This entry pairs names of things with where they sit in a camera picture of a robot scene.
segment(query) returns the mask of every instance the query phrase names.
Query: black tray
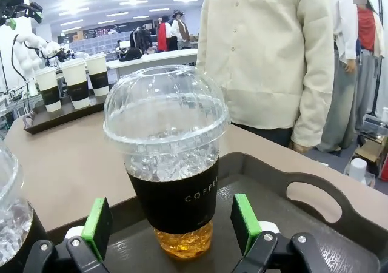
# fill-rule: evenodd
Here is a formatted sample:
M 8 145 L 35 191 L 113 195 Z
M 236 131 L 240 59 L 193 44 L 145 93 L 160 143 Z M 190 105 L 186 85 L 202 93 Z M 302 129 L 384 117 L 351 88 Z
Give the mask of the black tray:
M 89 90 L 89 98 L 90 105 L 81 109 L 74 108 L 70 96 L 61 98 L 62 108 L 55 112 L 47 112 L 44 104 L 35 107 L 23 117 L 24 130 L 34 135 L 104 110 L 107 95 L 94 96 L 93 89 L 91 89 Z
M 111 273 L 231 272 L 241 258 L 230 221 L 232 199 L 235 193 L 245 193 L 258 219 L 276 223 L 285 237 L 297 232 L 314 235 L 331 272 L 388 272 L 385 263 L 388 231 L 361 217 L 344 194 L 328 181 L 308 174 L 287 174 L 241 153 L 222 157 L 219 166 L 214 238 L 208 253 L 193 261 L 169 258 L 160 248 L 135 197 L 112 207 L 114 228 L 105 259 L 108 270 Z M 288 199 L 286 190 L 293 182 L 308 183 L 330 194 L 342 208 L 340 220 L 326 223 L 311 206 Z M 85 219 L 76 221 L 49 232 L 49 236 L 54 243 L 60 243 L 69 228 L 84 222 Z

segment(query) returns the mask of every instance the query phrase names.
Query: beige tabletop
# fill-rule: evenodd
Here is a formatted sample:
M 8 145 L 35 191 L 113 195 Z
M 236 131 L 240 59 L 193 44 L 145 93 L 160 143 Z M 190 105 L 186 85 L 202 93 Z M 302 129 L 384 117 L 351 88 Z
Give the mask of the beige tabletop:
M 34 205 L 44 227 L 54 229 L 85 217 L 96 197 L 109 204 L 135 195 L 121 155 L 104 137 L 102 113 L 64 124 L 37 135 L 23 130 L 21 118 L 5 142 L 23 166 L 24 195 Z M 231 126 L 221 138 L 221 154 L 243 152 L 285 172 L 305 172 L 325 178 L 341 189 L 359 214 L 388 229 L 388 197 L 294 151 Z M 294 185 L 288 196 L 317 208 L 329 221 L 341 209 L 317 188 Z

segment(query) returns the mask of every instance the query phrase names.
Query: white ceiling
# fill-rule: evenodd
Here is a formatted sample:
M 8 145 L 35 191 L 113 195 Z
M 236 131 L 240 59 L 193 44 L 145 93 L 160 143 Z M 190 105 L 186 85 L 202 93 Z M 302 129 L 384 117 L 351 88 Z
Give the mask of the white ceiling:
M 88 29 L 97 25 L 97 22 L 108 21 L 115 19 L 116 22 L 132 21 L 134 16 L 150 15 L 151 18 L 160 17 L 162 15 L 171 15 L 174 9 L 186 11 L 190 8 L 200 7 L 203 0 L 196 2 L 174 2 L 173 0 L 148 0 L 148 3 L 138 5 L 120 5 L 120 2 L 128 0 L 30 0 L 37 2 L 43 7 L 43 24 L 50 24 L 52 27 L 52 35 L 60 35 L 62 30 L 72 27 L 81 26 L 82 29 Z M 68 11 L 72 8 L 88 7 L 90 10 L 79 12 L 75 15 L 59 16 L 59 13 Z M 154 8 L 169 8 L 166 12 L 149 12 Z M 106 17 L 108 14 L 129 12 L 128 15 L 120 15 L 114 17 Z M 62 23 L 83 19 L 83 22 L 60 26 Z

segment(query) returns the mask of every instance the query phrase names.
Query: white paper cup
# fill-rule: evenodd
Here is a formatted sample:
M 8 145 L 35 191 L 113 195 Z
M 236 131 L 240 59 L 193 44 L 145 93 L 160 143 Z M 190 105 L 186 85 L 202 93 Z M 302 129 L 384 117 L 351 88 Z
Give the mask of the white paper cup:
M 108 94 L 109 86 L 106 54 L 98 53 L 97 55 L 89 56 L 85 60 L 95 95 L 104 96 Z
M 75 109 L 90 105 L 89 88 L 87 85 L 85 61 L 72 59 L 62 64 L 63 74 L 67 84 L 67 91 Z
M 55 70 L 54 67 L 46 67 L 35 72 L 35 80 L 48 112 L 57 111 L 62 107 Z

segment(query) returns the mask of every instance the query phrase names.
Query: clear plastic cup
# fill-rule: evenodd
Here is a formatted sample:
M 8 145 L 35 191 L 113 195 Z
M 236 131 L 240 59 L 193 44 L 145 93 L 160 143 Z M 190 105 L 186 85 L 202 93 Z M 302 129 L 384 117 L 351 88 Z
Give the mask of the clear plastic cup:
M 96 96 L 104 96 L 109 92 L 106 56 L 105 53 L 98 53 L 85 59 Z
M 230 124 L 220 88 L 190 66 L 140 70 L 112 87 L 104 116 L 161 247 L 179 259 L 208 250 L 218 138 Z
M 71 59 L 62 64 L 62 71 L 67 84 L 67 91 L 75 109 L 90 105 L 89 88 L 87 84 L 85 61 Z
M 55 70 L 54 67 L 46 67 L 35 72 L 35 79 L 48 112 L 57 111 L 62 107 Z
M 23 182 L 18 159 L 0 141 L 0 267 L 16 256 L 32 225 L 33 208 L 21 195 Z

